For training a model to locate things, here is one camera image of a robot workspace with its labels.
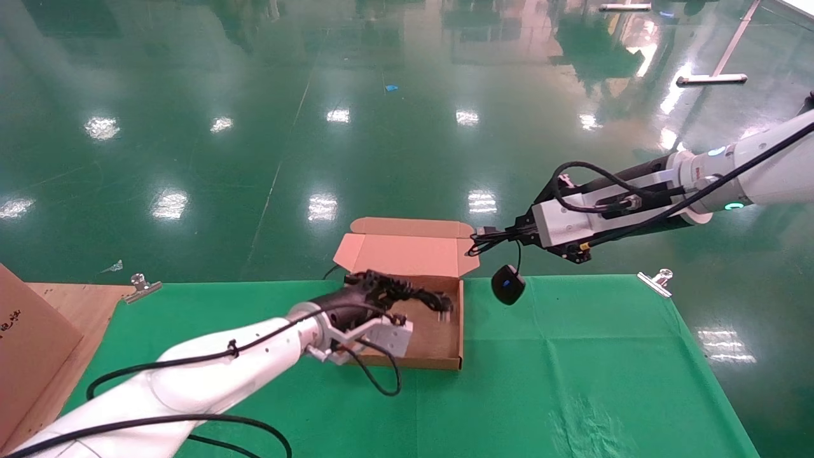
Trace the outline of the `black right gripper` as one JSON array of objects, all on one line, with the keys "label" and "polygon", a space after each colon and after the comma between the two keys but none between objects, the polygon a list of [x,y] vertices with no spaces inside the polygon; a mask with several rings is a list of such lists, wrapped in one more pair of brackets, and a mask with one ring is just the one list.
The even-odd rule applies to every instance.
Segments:
[{"label": "black right gripper", "polygon": [[[611,173],[585,162],[567,162],[553,173],[553,253],[572,263],[590,260],[592,247],[630,237],[694,226],[690,208],[668,211],[684,199],[677,156],[662,156]],[[515,218],[502,230],[477,234],[477,253],[503,242],[537,243],[531,216]]]}]

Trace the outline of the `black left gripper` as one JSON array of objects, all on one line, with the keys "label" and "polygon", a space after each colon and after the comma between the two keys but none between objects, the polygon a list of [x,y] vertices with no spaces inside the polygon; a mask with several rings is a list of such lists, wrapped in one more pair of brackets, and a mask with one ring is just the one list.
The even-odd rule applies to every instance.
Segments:
[{"label": "black left gripper", "polygon": [[[395,304],[395,287],[391,284],[353,284],[322,295],[318,307],[326,311],[329,323],[338,331],[350,331],[378,317],[389,319],[391,324],[402,326],[407,317],[390,311]],[[453,310],[453,302],[443,292],[422,288],[411,289],[411,300],[424,304],[437,313]]]}]

